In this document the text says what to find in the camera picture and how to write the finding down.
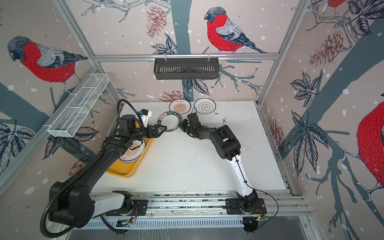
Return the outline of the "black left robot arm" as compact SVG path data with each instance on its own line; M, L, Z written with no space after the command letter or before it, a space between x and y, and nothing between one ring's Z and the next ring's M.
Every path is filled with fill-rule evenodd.
M103 217L114 210L137 216L138 210L127 191L113 191L93 198L90 193L108 168L135 141L158 138L166 129L162 125L144 126L141 117L134 115L119 117L118 126L103 141L97 156L75 176L51 186L50 200L40 220L41 233L47 238L57 238L73 228L84 227L92 218Z

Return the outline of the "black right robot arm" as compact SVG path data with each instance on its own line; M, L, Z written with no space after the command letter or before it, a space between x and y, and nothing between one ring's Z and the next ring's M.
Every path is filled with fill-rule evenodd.
M249 184L241 160L241 144L231 129L227 125L219 128L203 126L196 113L189 114L179 127L192 138L211 141L220 158L227 160L232 169L240 210L247 214L255 211L259 197L256 190Z

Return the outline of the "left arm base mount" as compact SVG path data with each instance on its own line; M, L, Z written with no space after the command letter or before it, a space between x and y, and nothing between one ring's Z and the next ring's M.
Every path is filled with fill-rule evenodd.
M108 217L139 217L145 216L148 200L131 200L130 203L123 205L120 209L106 213Z

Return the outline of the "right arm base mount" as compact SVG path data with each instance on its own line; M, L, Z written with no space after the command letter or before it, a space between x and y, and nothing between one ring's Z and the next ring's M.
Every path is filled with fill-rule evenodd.
M241 199L225 199L225 202L228 215L265 215L267 213L265 202L261 198L250 203Z

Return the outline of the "green rim plate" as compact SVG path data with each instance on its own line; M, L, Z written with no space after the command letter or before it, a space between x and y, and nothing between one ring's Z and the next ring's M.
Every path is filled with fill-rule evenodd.
M180 114L168 111L163 113L159 118L157 124L165 129L165 132L173 132L179 128L182 123Z

